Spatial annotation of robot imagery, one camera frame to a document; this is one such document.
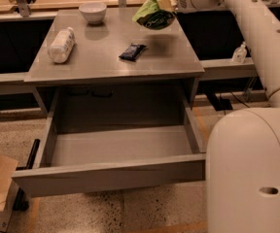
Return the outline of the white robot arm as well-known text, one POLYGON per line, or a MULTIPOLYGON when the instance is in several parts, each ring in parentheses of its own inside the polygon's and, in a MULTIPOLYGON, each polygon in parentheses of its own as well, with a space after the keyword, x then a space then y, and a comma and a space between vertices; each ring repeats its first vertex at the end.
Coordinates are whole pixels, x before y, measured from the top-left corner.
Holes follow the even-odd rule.
POLYGON ((225 6, 234 15, 268 98, 224 116, 206 151, 209 233, 280 233, 280 21, 262 0, 169 0, 179 13, 225 6))

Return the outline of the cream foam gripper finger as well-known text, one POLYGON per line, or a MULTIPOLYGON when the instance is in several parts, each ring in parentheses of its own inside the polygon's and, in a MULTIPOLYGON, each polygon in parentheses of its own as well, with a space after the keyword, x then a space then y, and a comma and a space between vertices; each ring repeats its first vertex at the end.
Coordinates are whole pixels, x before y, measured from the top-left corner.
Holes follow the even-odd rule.
POLYGON ((161 10, 174 12, 177 7, 176 0, 157 0, 157 4, 161 10))

